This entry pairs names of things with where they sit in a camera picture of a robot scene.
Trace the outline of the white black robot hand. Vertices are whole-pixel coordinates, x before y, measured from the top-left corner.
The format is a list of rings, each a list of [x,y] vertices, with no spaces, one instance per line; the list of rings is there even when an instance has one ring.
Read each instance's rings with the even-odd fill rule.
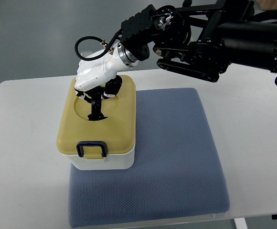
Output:
[[[99,59],[81,60],[74,85],[76,96],[84,99],[84,92],[104,85],[114,79],[118,72],[127,71],[137,64],[138,59],[119,42],[113,45],[112,51]]]

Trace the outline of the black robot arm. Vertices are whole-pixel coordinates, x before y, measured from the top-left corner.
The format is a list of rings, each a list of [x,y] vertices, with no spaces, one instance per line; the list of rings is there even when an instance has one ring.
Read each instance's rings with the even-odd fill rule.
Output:
[[[122,22],[121,31],[121,44],[138,60],[148,59],[153,42],[157,66],[174,73],[214,83],[236,63],[277,74],[277,10],[255,14],[251,0],[149,5]]]

